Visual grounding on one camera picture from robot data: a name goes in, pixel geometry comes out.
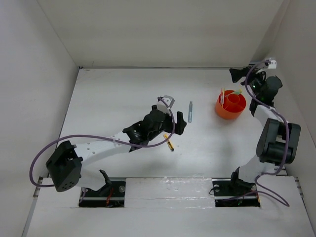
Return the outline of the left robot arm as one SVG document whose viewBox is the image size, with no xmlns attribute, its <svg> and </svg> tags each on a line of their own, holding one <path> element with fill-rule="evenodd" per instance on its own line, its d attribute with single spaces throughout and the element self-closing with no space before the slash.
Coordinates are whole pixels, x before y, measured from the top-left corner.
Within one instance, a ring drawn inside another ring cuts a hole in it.
<svg viewBox="0 0 316 237">
<path fill-rule="evenodd" d="M 112 185 L 106 172 L 100 169 L 98 175 L 92 175 L 85 168 L 104 158 L 149 148 L 149 142 L 161 133 L 182 135 L 187 123 L 182 112 L 173 115 L 173 103 L 170 96 L 159 97 L 141 121 L 110 138 L 77 145 L 69 140 L 60 143 L 46 162 L 56 191 L 65 192 L 78 186 L 93 190 L 100 196 L 106 195 Z"/>
</svg>

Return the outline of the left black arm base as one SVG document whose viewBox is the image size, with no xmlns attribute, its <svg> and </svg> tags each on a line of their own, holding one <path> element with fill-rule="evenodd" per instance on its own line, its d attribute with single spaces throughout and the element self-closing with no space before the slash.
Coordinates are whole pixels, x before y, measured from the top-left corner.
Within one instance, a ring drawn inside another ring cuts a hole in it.
<svg viewBox="0 0 316 237">
<path fill-rule="evenodd" d="M 125 201 L 126 178 L 111 179 L 104 170 L 99 170 L 103 176 L 103 186 L 96 191 L 83 188 L 79 199 L 82 208 L 123 208 Z"/>
</svg>

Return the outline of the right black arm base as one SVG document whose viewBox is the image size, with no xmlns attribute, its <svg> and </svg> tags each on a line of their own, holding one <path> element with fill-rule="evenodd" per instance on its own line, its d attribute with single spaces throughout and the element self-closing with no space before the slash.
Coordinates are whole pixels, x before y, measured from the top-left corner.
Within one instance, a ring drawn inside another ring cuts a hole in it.
<svg viewBox="0 0 316 237">
<path fill-rule="evenodd" d="M 237 168 L 230 178 L 212 179 L 209 195 L 214 196 L 215 207 L 260 207 L 255 183 L 239 178 Z"/>
</svg>

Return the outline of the thin yellow pen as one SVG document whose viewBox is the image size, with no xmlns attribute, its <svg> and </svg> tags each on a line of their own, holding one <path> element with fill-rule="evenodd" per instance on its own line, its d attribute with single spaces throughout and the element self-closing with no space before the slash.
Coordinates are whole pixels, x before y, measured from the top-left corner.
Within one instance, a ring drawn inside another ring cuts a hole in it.
<svg viewBox="0 0 316 237">
<path fill-rule="evenodd" d="M 223 87 L 222 91 L 221 91 L 221 106 L 222 106 L 222 108 L 224 107 L 224 102 L 225 102 L 225 88 Z"/>
</svg>

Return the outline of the red pen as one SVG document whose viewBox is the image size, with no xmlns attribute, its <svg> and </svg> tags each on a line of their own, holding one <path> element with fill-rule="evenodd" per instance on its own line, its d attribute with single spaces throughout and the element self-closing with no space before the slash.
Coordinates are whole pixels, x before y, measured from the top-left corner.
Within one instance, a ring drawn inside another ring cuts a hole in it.
<svg viewBox="0 0 316 237">
<path fill-rule="evenodd" d="M 225 100 L 225 89 L 221 88 L 221 94 L 220 94 L 220 105 L 223 107 L 224 104 L 224 100 Z"/>
</svg>

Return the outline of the orange round compartment container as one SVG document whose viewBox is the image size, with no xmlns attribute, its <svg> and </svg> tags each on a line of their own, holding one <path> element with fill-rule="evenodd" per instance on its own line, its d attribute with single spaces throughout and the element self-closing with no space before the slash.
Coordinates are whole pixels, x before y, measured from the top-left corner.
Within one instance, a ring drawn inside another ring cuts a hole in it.
<svg viewBox="0 0 316 237">
<path fill-rule="evenodd" d="M 244 111 L 246 107 L 246 99 L 243 94 L 230 94 L 226 96 L 226 94 L 232 92 L 234 90 L 225 90 L 225 102 L 224 107 L 220 105 L 220 94 L 215 104 L 215 112 L 217 115 L 226 120 L 234 120 L 237 119 L 240 114 Z"/>
</svg>

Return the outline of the yellow black utility knife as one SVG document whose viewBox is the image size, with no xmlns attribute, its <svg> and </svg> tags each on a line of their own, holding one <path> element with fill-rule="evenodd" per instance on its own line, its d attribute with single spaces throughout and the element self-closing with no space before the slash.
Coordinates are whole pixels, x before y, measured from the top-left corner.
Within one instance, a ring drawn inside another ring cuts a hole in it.
<svg viewBox="0 0 316 237">
<path fill-rule="evenodd" d="M 166 140 L 166 143 L 167 143 L 169 149 L 173 152 L 173 151 L 174 151 L 174 147 L 173 147 L 173 145 L 171 144 L 170 139 L 168 138 L 167 134 L 164 134 L 163 137 L 164 137 L 164 139 Z"/>
</svg>

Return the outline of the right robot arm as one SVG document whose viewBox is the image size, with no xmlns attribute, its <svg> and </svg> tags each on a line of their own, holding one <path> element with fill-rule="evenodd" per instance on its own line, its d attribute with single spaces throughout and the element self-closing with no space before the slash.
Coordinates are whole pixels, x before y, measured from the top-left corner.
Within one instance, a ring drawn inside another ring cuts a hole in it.
<svg viewBox="0 0 316 237">
<path fill-rule="evenodd" d="M 251 96 L 249 110 L 263 127 L 256 155 L 247 164 L 238 167 L 228 182 L 234 196 L 250 192 L 260 176 L 278 174 L 296 156 L 301 127 L 288 122 L 276 111 L 274 98 L 282 88 L 282 82 L 279 77 L 268 77 L 266 74 L 267 69 L 275 69 L 276 66 L 276 60 L 267 59 L 242 69 L 229 69 L 234 83 L 245 78 L 241 85 Z"/>
</svg>

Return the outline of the blue grey utility knife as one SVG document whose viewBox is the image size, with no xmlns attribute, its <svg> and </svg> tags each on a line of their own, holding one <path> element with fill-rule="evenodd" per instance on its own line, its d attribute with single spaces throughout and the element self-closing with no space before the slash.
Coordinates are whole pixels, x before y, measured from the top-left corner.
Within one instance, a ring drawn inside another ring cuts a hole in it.
<svg viewBox="0 0 316 237">
<path fill-rule="evenodd" d="M 188 123 L 192 122 L 192 117 L 193 117 L 193 102 L 189 102 L 189 111 L 188 111 Z"/>
</svg>

